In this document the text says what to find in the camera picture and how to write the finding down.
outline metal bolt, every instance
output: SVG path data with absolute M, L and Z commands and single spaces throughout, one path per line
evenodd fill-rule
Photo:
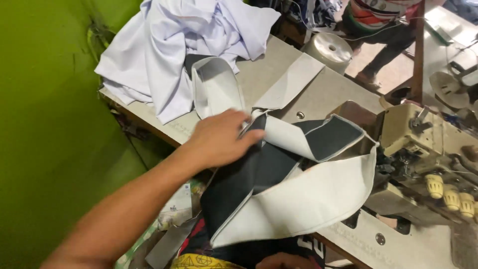
M 375 240 L 380 246 L 383 246 L 385 244 L 385 237 L 381 233 L 377 233 L 375 235 Z
M 304 113 L 302 113 L 302 112 L 300 112 L 300 111 L 299 111 L 299 112 L 297 112 L 296 116 L 297 116 L 297 118 L 299 118 L 299 120 L 301 120 L 301 119 L 305 118 L 305 115 L 304 115 Z

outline forearm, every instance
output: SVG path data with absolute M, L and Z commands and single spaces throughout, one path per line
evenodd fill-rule
M 106 197 L 86 214 L 43 268 L 109 268 L 200 168 L 181 152 Z

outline striped clothing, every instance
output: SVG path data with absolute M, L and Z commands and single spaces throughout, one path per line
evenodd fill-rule
M 352 21 L 364 30 L 377 30 L 416 8 L 421 0 L 350 0 Z

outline white cloth pile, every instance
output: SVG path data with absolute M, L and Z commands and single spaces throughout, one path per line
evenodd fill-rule
M 263 54 L 280 16 L 241 0 L 145 0 L 140 10 L 101 55 L 95 72 L 122 102 L 153 103 L 163 124 L 192 108 L 186 54 L 221 57 L 238 73 L 236 58 Z

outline green wall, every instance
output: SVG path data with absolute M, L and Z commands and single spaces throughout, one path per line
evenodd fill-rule
M 0 2 L 0 269 L 36 268 L 75 221 L 143 173 L 96 90 L 93 20 L 139 0 Z

